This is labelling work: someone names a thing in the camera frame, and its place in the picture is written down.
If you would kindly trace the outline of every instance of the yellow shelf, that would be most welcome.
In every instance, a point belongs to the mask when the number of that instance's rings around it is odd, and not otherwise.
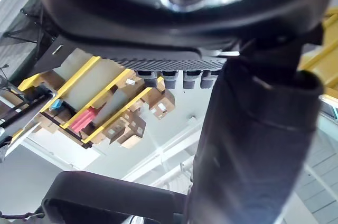
[[[157,79],[157,82],[161,82],[163,80],[162,77]],[[134,97],[129,103],[127,103],[122,109],[117,111],[110,119],[108,119],[104,124],[98,127],[92,134],[88,136],[88,138],[82,140],[84,143],[88,143],[91,141],[95,136],[97,136],[100,132],[102,132],[105,128],[107,128],[111,123],[113,123],[116,119],[118,119],[123,112],[129,109],[135,102],[140,100],[143,96],[145,96],[152,88],[146,88],[141,93],[139,93],[136,97]]]
[[[83,112],[85,112],[89,107],[91,107],[97,100],[99,100],[106,92],[108,92],[116,83],[118,83],[123,77],[125,77],[131,70],[125,69],[120,73],[111,83],[109,83],[103,90],[101,90],[96,96],[94,96],[82,109],[79,110],[69,121],[61,125],[63,129],[66,129],[70,126]]]
[[[83,76],[92,66],[94,66],[100,57],[92,57],[90,58],[59,90],[57,95],[49,101],[40,112],[44,112],[48,109],[57,99],[59,99],[64,93],[68,91],[80,78]]]

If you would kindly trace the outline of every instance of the white wall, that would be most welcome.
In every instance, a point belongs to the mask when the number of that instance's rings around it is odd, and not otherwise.
[[[62,170],[23,146],[0,163],[0,211],[25,214],[35,211]]]

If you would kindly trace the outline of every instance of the black cable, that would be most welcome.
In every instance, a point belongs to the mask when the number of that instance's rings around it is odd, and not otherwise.
[[[0,218],[6,219],[6,220],[18,220],[18,219],[27,219],[29,217],[35,217],[39,216],[39,218],[44,217],[44,213],[31,213],[28,212],[23,215],[3,215],[2,212],[0,212]]]

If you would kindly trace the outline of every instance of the white pipe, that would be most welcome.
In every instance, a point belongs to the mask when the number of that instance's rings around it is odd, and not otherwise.
[[[194,161],[195,155],[189,157],[187,160],[182,162],[182,164],[177,165],[175,168],[161,176],[159,179],[154,181],[153,183],[150,184],[150,186],[153,187],[162,187],[165,183],[173,180],[176,176],[181,174],[181,165],[184,166],[185,169],[189,169],[192,166],[192,163]]]
[[[154,161],[156,158],[161,156],[164,152],[169,150],[172,147],[175,147],[179,142],[182,140],[188,138],[192,134],[196,132],[200,132],[202,129],[203,125],[203,118],[198,120],[196,124],[188,126],[186,129],[182,130],[180,133],[176,134],[170,141],[168,141],[166,144],[158,148],[156,151],[154,151],[152,154],[144,158],[138,165],[136,165],[132,171],[130,171],[127,175],[125,175],[122,180],[127,180],[127,181],[134,181],[130,180],[136,172],[139,172],[140,169],[144,168],[144,166],[152,161]]]
[[[140,178],[141,176],[145,175],[149,171],[153,170],[157,166],[162,165],[163,162],[167,161],[171,157],[175,156],[179,152],[185,150],[187,147],[193,145],[194,143],[198,142],[200,139],[201,131],[197,131],[188,138],[184,139],[183,141],[179,142],[172,148],[168,149],[166,152],[158,155],[142,167],[134,170],[133,172],[126,175],[122,180],[126,180],[129,182],[134,182],[136,179]]]

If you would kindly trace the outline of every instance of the black metal stand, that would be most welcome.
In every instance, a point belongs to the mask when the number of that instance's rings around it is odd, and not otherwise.
[[[43,8],[41,8],[41,11],[40,11],[40,16],[37,16],[37,15],[31,15],[29,14],[25,9],[21,9],[20,10],[21,13],[23,13],[29,20],[30,22],[33,22],[34,23],[34,26],[28,26],[28,27],[25,27],[23,29],[20,29],[20,30],[14,30],[14,31],[7,31],[3,34],[4,37],[6,38],[12,38],[12,39],[16,39],[16,40],[20,40],[20,41],[23,41],[23,42],[30,42],[30,43],[35,43],[37,45],[40,44],[40,41],[41,41],[41,34],[40,32],[42,31],[45,35],[49,36],[51,41],[53,42],[56,37],[53,36],[52,34],[50,34],[46,29],[45,27],[43,26],[43,23],[42,23],[42,20],[43,20]],[[21,33],[24,33],[26,31],[29,31],[29,30],[32,30],[34,28],[39,28],[39,36],[38,36],[38,39],[37,41],[34,41],[34,40],[29,40],[29,39],[25,39],[25,38],[21,38],[21,37],[18,37],[17,35],[21,34]]]

